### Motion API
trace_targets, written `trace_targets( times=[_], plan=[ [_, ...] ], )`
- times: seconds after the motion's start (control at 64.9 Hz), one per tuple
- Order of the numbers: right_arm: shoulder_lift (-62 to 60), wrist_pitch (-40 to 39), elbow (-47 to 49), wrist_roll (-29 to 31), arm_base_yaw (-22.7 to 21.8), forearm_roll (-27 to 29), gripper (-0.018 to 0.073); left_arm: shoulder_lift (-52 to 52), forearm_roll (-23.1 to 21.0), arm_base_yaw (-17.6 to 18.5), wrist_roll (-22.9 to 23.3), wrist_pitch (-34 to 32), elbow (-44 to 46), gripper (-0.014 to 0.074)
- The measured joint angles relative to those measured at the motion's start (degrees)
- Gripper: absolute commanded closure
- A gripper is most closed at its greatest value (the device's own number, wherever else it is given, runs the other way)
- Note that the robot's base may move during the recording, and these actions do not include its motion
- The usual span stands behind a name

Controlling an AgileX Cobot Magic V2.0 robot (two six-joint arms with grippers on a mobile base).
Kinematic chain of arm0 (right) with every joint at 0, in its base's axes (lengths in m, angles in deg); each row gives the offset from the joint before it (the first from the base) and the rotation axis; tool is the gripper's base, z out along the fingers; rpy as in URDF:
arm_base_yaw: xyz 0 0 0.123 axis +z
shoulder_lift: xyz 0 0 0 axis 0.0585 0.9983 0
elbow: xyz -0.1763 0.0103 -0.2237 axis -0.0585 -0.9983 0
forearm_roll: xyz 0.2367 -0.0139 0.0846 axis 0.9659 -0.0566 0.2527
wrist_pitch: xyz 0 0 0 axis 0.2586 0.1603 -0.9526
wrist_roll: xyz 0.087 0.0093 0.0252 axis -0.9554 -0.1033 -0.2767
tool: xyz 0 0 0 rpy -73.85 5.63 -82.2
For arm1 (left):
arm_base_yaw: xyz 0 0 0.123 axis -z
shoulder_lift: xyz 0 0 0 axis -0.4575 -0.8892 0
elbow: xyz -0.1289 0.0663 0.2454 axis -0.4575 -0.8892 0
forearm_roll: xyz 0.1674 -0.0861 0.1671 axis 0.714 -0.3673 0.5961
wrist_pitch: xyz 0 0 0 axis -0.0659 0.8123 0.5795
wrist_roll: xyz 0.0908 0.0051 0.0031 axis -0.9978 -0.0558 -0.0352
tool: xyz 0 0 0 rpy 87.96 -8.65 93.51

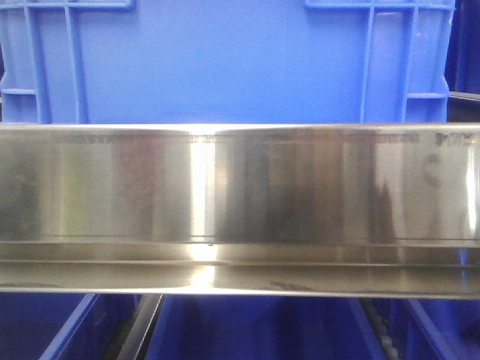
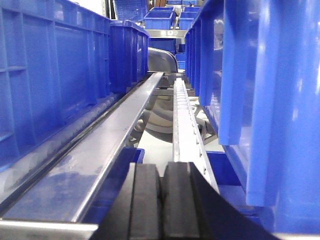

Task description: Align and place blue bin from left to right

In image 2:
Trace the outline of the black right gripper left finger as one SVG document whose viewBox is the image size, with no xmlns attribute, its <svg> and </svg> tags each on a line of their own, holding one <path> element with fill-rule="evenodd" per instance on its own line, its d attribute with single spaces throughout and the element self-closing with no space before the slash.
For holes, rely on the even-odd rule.
<svg viewBox="0 0 320 240">
<path fill-rule="evenodd" d="M 131 163 L 121 190 L 92 240 L 160 240 L 160 177 L 154 164 Z"/>
</svg>

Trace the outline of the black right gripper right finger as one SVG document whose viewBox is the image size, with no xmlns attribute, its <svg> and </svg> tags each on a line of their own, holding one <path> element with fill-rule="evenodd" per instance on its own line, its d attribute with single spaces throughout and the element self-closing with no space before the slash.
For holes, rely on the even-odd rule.
<svg viewBox="0 0 320 240">
<path fill-rule="evenodd" d="M 162 186 L 166 240 L 274 240 L 204 179 L 193 163 L 169 162 Z"/>
</svg>

